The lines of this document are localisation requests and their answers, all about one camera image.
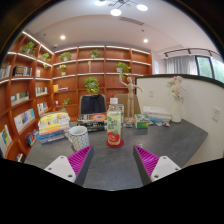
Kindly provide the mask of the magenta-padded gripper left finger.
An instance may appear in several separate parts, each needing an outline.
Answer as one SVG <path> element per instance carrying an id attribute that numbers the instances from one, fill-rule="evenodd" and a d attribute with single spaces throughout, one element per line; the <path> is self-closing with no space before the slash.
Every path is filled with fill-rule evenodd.
<path id="1" fill-rule="evenodd" d="M 93 155 L 94 148 L 90 145 L 68 157 L 60 155 L 45 168 L 45 171 L 82 186 Z"/>

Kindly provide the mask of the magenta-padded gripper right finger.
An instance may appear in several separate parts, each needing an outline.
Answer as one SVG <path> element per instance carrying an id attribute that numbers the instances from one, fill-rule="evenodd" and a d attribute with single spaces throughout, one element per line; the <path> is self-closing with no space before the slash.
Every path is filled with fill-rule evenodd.
<path id="1" fill-rule="evenodd" d="M 169 157 L 159 157 L 137 145 L 133 146 L 133 156 L 143 185 L 147 185 L 180 170 L 180 167 Z"/>

